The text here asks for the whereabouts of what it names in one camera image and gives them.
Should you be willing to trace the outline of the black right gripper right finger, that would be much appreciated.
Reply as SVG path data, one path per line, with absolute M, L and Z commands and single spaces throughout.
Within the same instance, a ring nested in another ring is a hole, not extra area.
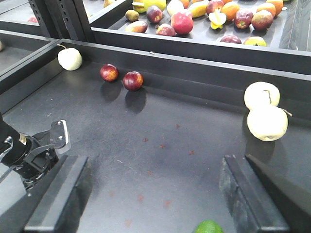
M 219 188 L 239 233 L 311 231 L 311 193 L 251 154 L 224 156 Z

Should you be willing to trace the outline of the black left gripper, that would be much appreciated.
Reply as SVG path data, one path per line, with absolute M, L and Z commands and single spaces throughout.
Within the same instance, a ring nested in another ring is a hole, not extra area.
M 0 116 L 0 163 L 8 167 L 0 181 L 14 171 L 25 189 L 31 189 L 58 163 L 58 156 L 70 148 L 68 127 L 63 119 L 52 122 L 46 131 L 28 135 L 18 132 Z

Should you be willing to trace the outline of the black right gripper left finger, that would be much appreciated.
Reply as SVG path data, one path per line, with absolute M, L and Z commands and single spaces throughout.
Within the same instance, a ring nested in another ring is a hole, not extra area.
M 92 191 L 86 156 L 63 156 L 0 216 L 2 233 L 75 233 Z

